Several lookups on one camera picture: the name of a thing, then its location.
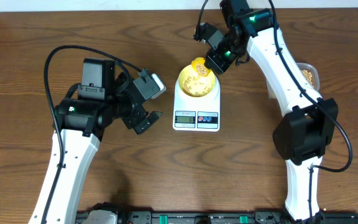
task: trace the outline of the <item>white wall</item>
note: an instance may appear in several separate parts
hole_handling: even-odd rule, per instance
[[[0,12],[200,9],[204,0],[0,0]],[[210,0],[206,9],[218,9]],[[268,0],[248,0],[250,7],[269,7]],[[275,7],[358,7],[358,0],[274,0]]]

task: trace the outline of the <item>wooden table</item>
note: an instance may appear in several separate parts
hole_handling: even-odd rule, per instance
[[[165,113],[147,132],[137,136],[119,120],[108,127],[79,209],[105,201],[155,210],[283,208],[287,171],[272,142],[280,110],[268,99],[255,62],[232,66],[220,77],[218,133],[172,129],[175,80],[208,50],[191,39],[198,13],[0,13],[0,223],[27,222],[37,202],[53,131],[42,71],[47,55],[65,44],[101,49],[148,68],[167,86],[166,93],[145,104],[149,111]],[[206,11],[203,21],[226,30],[219,11]],[[337,101],[338,120],[354,146],[348,171],[319,173],[319,206],[358,212],[358,9],[280,9],[278,21],[296,61],[318,69],[320,92]],[[85,57],[98,56],[66,50],[52,60],[55,104],[80,82]],[[323,164],[338,168],[346,159],[336,131]]]

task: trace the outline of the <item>kitchen scale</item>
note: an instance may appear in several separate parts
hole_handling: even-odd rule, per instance
[[[195,73],[192,66],[184,68],[175,85],[173,105],[173,128],[177,131],[219,131],[221,121],[221,87],[216,75],[213,89],[205,96],[187,95],[179,83],[189,73]]]

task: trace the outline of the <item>scale control panel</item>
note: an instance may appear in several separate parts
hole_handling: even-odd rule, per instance
[[[218,129],[219,114],[217,112],[204,111],[176,111],[176,128]]]

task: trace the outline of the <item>green tape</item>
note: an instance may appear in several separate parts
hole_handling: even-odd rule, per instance
[[[168,216],[160,215],[160,224],[168,224]]]
[[[248,216],[240,216],[240,223],[241,224],[248,223]]]

